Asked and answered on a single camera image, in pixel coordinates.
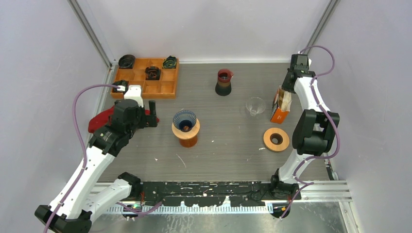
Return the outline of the orange coffee filter box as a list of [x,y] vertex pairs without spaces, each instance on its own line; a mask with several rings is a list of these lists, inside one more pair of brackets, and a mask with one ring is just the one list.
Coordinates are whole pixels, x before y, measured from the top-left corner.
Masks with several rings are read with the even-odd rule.
[[270,121],[272,123],[282,124],[290,112],[291,104],[292,93],[279,86],[272,104]]

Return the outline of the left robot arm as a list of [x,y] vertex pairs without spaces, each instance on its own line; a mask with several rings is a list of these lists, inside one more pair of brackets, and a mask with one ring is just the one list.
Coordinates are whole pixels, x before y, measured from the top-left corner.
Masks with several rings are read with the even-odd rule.
[[128,145],[136,130],[156,127],[156,102],[149,109],[132,99],[118,100],[113,107],[98,114],[107,119],[94,129],[86,148],[86,157],[79,164],[60,194],[48,205],[35,210],[37,217],[55,233],[87,233],[92,223],[116,202],[128,198],[137,200],[143,191],[140,178],[123,172],[113,183],[90,197],[92,188],[109,164]]

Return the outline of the blue glass dripper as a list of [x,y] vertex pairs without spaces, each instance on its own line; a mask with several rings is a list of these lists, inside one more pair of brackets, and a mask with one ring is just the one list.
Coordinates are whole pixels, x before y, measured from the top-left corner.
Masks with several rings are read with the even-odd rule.
[[172,122],[178,130],[189,132],[196,125],[197,117],[192,111],[181,110],[174,115]]

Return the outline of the orange glass carafe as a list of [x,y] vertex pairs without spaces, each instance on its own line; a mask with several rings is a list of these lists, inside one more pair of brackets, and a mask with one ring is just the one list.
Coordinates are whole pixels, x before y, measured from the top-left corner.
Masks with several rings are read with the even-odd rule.
[[194,145],[197,144],[197,141],[198,141],[198,136],[195,136],[191,139],[181,139],[181,138],[179,138],[180,145],[185,147],[185,148],[193,147]]

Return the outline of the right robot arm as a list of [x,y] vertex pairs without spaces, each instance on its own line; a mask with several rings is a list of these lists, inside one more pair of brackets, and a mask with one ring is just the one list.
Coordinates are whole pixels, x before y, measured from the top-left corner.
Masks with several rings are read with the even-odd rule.
[[271,122],[281,124],[290,111],[292,94],[299,98],[302,114],[292,134],[292,152],[271,177],[270,193],[275,199],[298,190],[297,178],[309,163],[330,151],[340,116],[326,107],[318,90],[315,72],[305,54],[293,54],[273,103]]

